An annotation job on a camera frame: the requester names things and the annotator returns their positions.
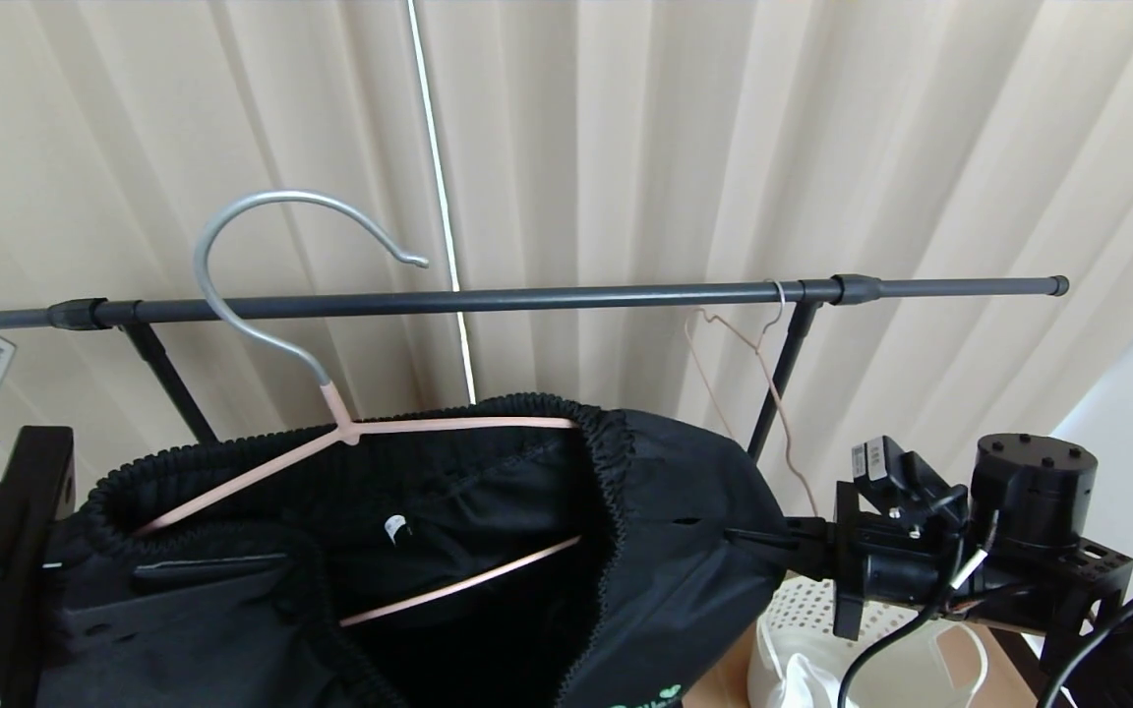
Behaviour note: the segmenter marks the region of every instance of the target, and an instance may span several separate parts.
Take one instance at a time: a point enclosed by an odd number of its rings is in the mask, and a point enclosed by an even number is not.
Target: curtain fold
[[[462,288],[1071,278],[1062,299],[819,310],[786,403],[824,510],[851,444],[892,435],[965,480],[979,435],[1051,429],[1133,338],[1133,3],[415,8]],[[195,297],[208,216],[270,188],[342,197],[433,267],[321,207],[266,206],[212,253],[223,295],[449,290],[426,120],[404,3],[0,3],[0,309]],[[758,335],[777,306],[712,310]],[[725,432],[690,315],[467,315],[478,394]],[[690,322],[744,444],[770,372]],[[364,416],[465,402],[451,315],[264,326]],[[156,329],[223,437],[324,420],[287,355],[220,324]],[[188,442],[120,332],[8,336],[0,469],[28,423],[75,427],[82,492]],[[806,512],[783,437],[761,467]]]

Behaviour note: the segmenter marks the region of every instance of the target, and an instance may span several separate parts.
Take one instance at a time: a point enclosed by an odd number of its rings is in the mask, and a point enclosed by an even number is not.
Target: brown surface
[[[973,708],[1033,705],[1034,694],[1008,662],[1007,655],[999,649],[999,642],[995,641],[988,629],[976,626],[972,629],[986,646],[989,666],[986,682],[973,698]],[[939,637],[938,645],[947,658],[952,681],[957,685],[972,681],[977,675],[977,651],[970,639],[964,637],[963,632],[953,631]],[[742,633],[741,639],[727,650],[715,668],[684,694],[684,708],[749,708],[750,701],[746,697],[746,673],[750,668],[752,648],[755,648],[755,624]]]

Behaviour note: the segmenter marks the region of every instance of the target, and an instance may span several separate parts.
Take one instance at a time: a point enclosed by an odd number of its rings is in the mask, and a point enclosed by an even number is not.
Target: clothes hanger
[[[230,221],[235,220],[235,216],[238,216],[248,210],[253,210],[253,207],[256,206],[275,205],[275,203],[288,202],[305,203],[305,205],[326,206],[327,210],[333,210],[334,212],[347,215],[349,219],[358,221],[365,230],[368,230],[368,232],[374,236],[381,245],[383,245],[383,248],[390,251],[390,254],[397,261],[400,261],[401,264],[418,265],[419,268],[428,267],[427,258],[402,250],[395,245],[394,241],[391,240],[391,237],[387,236],[385,230],[375,223],[374,220],[369,219],[368,215],[365,215],[360,211],[356,210],[355,206],[348,205],[346,202],[326,196],[326,194],[296,189],[261,191],[239,198],[239,201],[233,202],[230,206],[227,206],[225,210],[220,211],[220,213],[215,216],[212,216],[212,220],[208,220],[207,225],[204,228],[204,233],[202,233],[201,238],[198,238],[197,245],[195,245],[195,256],[193,261],[195,280],[197,280],[198,288],[201,288],[201,291],[204,295],[204,300],[207,300],[207,304],[212,306],[212,310],[214,310],[216,317],[225,319],[225,322],[230,323],[230,325],[237,329],[237,331],[242,332],[242,334],[252,336],[253,339],[264,341],[265,344],[282,349],[289,355],[295,355],[295,357],[305,361],[305,364],[309,366],[310,370],[314,372],[317,385],[323,392],[323,399],[326,399],[326,407],[330,409],[330,413],[332,413],[332,417],[334,418],[334,429],[327,432],[327,434],[323,434],[320,437],[310,440],[308,443],[301,444],[300,447],[283,452],[278,458],[262,463],[262,466],[253,467],[252,470],[242,472],[242,475],[238,475],[232,480],[227,480],[224,484],[216,485],[215,488],[207,489],[206,493],[191,498],[189,502],[181,503],[181,505],[177,506],[174,510],[168,511],[165,514],[161,514],[154,520],[148,521],[148,523],[145,523],[134,532],[135,537],[143,537],[143,535],[153,532],[153,530],[159,530],[170,524],[174,524],[177,521],[194,514],[194,512],[205,510],[205,507],[213,505],[213,503],[221,501],[221,498],[225,498],[227,496],[239,492],[239,489],[252,487],[252,485],[256,484],[258,480],[269,478],[269,476],[283,470],[284,467],[295,466],[296,462],[305,460],[306,458],[309,458],[310,454],[318,453],[324,449],[332,446],[332,444],[340,443],[340,441],[343,441],[346,444],[357,444],[363,435],[385,435],[397,434],[397,432],[426,432],[489,427],[578,427],[574,421],[570,420],[570,418],[540,417],[436,418],[435,420],[417,421],[352,420],[351,413],[347,411],[347,407],[343,404],[343,399],[339,393],[339,389],[334,385],[332,377],[327,375],[323,364],[321,364],[321,361],[318,361],[318,359],[314,357],[309,350],[274,336],[270,334],[270,332],[262,332],[259,329],[252,326],[247,319],[244,319],[235,314],[235,310],[230,308],[223,297],[218,295],[216,287],[213,287],[212,274],[208,272],[207,258],[208,254],[211,254],[213,249],[213,242],[216,241],[216,237],[220,234],[221,229],[225,228]]]
[[[793,430],[790,428],[790,417],[786,416],[786,407],[784,407],[784,403],[781,400],[781,393],[777,391],[777,385],[775,385],[775,383],[772,381],[772,376],[768,376],[768,372],[772,370],[772,367],[768,366],[767,358],[764,358],[764,350],[759,349],[760,346],[764,344],[764,336],[768,334],[768,329],[774,324],[781,322],[782,315],[786,314],[786,289],[783,288],[781,285],[781,282],[778,281],[770,281],[770,282],[775,283],[775,287],[777,287],[777,292],[778,295],[781,295],[781,309],[777,309],[777,316],[774,317],[772,322],[764,325],[764,329],[761,329],[761,331],[759,332],[759,340],[750,341],[749,338],[743,335],[741,331],[738,331],[738,329],[733,326],[733,323],[727,322],[727,319],[722,317],[721,315],[716,315],[714,313],[707,313],[706,308],[693,308],[692,310],[690,310],[689,316],[684,317],[684,339],[689,341],[689,353],[692,355],[693,366],[697,367],[697,375],[701,377],[702,384],[706,386],[707,395],[710,395],[712,407],[715,407],[715,413],[717,413],[719,420],[724,423],[724,429],[727,430],[729,437],[732,437],[734,441],[736,441],[738,444],[741,444],[741,441],[738,441],[736,434],[734,434],[733,432],[733,427],[727,425],[727,418],[724,417],[724,408],[719,407],[719,400],[715,398],[715,390],[712,389],[712,383],[706,377],[706,370],[705,368],[702,368],[702,362],[700,359],[697,358],[697,349],[693,348],[693,335],[690,334],[689,332],[689,322],[692,322],[692,318],[697,314],[701,314],[702,318],[706,319],[707,324],[710,323],[723,324],[729,329],[730,332],[733,333],[733,335],[740,339],[743,342],[743,344],[746,344],[747,348],[750,349],[750,351],[755,351],[755,357],[759,362],[759,368],[761,373],[764,373],[764,381],[768,382],[768,393],[770,393],[772,399],[775,400],[775,402],[777,402],[777,413],[778,416],[781,416],[781,426],[786,429],[786,466],[790,466],[790,471],[793,472],[795,478],[799,478],[799,481],[803,487],[803,492],[807,493],[807,502],[810,502],[810,511],[812,511],[812,515],[818,517],[819,510],[816,505],[816,495],[810,493],[810,484],[807,483],[807,478],[806,476],[803,476],[803,474],[801,474],[799,467],[794,464],[793,460],[794,436],[793,436]]]

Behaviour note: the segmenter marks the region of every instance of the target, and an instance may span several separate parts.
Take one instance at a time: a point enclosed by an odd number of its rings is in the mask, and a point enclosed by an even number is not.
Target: black garment
[[[784,530],[732,441],[543,394],[408,417],[460,416],[579,429],[338,443],[140,539],[147,520],[326,428],[170,450],[101,480],[60,534],[37,705],[657,708],[781,582],[724,537]],[[408,526],[392,544],[394,514]],[[339,626],[572,535],[583,540],[495,581]],[[225,562],[185,564],[212,560]]]

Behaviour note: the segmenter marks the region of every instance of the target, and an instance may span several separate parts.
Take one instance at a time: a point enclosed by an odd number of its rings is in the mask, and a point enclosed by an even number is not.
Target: perforated basket
[[[800,654],[810,664],[841,676],[869,645],[903,626],[915,611],[867,602],[860,622],[860,639],[850,641],[833,636],[833,583],[791,578],[773,595],[760,615],[756,648],[750,658],[749,693],[751,708],[782,705],[782,682],[786,663]],[[961,629],[973,641],[980,660],[976,681],[953,684],[938,646],[945,631]],[[855,676],[851,700],[860,708],[951,708],[968,705],[986,681],[986,649],[974,632],[956,622],[930,622],[903,641],[877,654]],[[836,699],[836,686],[832,698]]]

